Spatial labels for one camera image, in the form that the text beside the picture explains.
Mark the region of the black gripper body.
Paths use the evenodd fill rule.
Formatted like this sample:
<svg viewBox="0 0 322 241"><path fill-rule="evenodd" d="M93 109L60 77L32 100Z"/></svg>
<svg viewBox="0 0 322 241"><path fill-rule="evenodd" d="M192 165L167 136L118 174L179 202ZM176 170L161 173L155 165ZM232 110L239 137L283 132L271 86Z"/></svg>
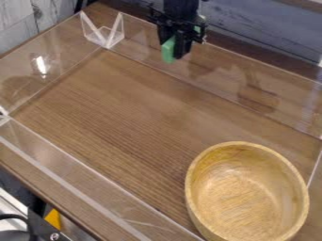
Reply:
<svg viewBox="0 0 322 241"><path fill-rule="evenodd" d="M196 25L205 29L205 20L199 14L199 3L207 0L161 0L161 7L148 5L148 21L159 25L171 26L172 29L185 29Z"/></svg>

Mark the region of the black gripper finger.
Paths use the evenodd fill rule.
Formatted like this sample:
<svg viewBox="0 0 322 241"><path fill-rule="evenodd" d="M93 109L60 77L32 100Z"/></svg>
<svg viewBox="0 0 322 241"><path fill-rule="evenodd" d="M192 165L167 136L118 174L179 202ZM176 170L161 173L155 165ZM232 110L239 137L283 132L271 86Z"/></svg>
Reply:
<svg viewBox="0 0 322 241"><path fill-rule="evenodd" d="M167 42L167 40L173 36L172 27L167 26L167 25L159 25L157 26L157 34L159 34L160 44L164 44Z"/></svg>
<svg viewBox="0 0 322 241"><path fill-rule="evenodd" d="M180 59L185 54L189 53L192 45L192 37L188 32L177 30L175 32L175 47L173 47L173 57Z"/></svg>

